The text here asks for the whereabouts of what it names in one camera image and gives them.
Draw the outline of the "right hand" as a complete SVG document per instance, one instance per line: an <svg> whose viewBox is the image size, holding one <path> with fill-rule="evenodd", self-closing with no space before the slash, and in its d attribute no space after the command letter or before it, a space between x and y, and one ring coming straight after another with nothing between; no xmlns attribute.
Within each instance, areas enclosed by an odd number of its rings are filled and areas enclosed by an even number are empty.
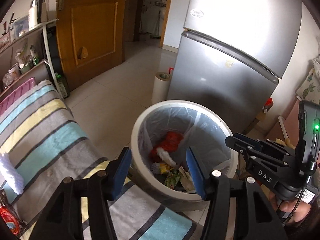
<svg viewBox="0 0 320 240"><path fill-rule="evenodd" d="M276 211L279 207L278 207L276 195L272 191L269 192L268 199L273 209ZM294 209L296 202L297 202L297 199L289 202L282 202L280 204L279 209L280 211L290 213ZM295 209L291 219L289 220L289 224L301 222L309 214L310 210L311 210L310 204L307 204L305 202L300 202L297 208Z"/></svg>

